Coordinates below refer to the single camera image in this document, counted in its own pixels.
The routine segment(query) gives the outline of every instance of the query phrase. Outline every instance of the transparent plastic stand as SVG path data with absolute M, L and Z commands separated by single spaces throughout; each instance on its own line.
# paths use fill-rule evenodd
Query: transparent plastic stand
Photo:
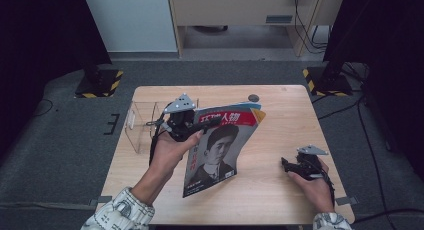
M 138 154 L 150 153 L 152 137 L 163 110 L 170 102 L 132 102 L 125 120 L 125 134 Z M 196 106 L 199 100 L 193 100 Z

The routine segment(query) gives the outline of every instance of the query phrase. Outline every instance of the gray floor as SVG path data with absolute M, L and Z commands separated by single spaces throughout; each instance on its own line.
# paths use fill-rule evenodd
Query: gray floor
M 316 38 L 326 40 L 325 28 Z M 226 32 L 200 32 L 190 28 L 180 58 L 164 55 L 132 55 L 114 58 L 124 71 L 113 97 L 75 99 L 82 71 L 53 80 L 7 163 L 0 169 L 0 202 L 53 202 L 88 204 L 101 193 L 110 161 L 122 129 L 132 93 L 142 85 L 301 84 L 301 70 L 323 65 L 323 54 L 305 52 L 295 57 L 287 33 L 281 27 L 231 27 Z M 358 71 L 362 65 L 356 64 Z M 360 85 L 348 78 L 354 89 Z M 354 104 L 361 96 L 311 96 L 318 117 Z M 386 150 L 369 109 L 360 113 L 370 137 L 381 176 L 387 209 L 424 209 L 424 183 L 414 175 L 401 153 Z M 119 114 L 116 131 L 110 131 L 112 114 Z M 320 120 L 337 170 L 353 205 L 356 219 L 381 213 L 384 208 L 377 171 L 356 107 Z M 0 209 L 0 229 L 78 229 L 93 211 L 35 208 Z M 423 229 L 423 215 L 395 213 L 397 229 Z M 390 229 L 386 217 L 354 224 L 355 229 Z M 167 229 L 185 229 L 169 227 Z M 255 230 L 277 229 L 275 226 Z

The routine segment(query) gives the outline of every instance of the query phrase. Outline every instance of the magazine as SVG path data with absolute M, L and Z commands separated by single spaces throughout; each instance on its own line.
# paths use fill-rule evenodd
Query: magazine
M 189 150 L 183 198 L 203 191 L 237 174 L 237 157 L 265 113 L 255 102 L 197 109 L 193 123 L 222 117 Z

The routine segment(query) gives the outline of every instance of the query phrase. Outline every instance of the sleeve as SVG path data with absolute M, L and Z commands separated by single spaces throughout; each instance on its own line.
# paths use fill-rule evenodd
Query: sleeve
M 81 230 L 148 230 L 148 224 L 155 214 L 155 209 L 136 199 L 130 190 L 129 187 L 123 189 L 115 199 L 91 216 Z
M 318 213 L 313 222 L 314 230 L 352 230 L 349 222 L 338 213 Z

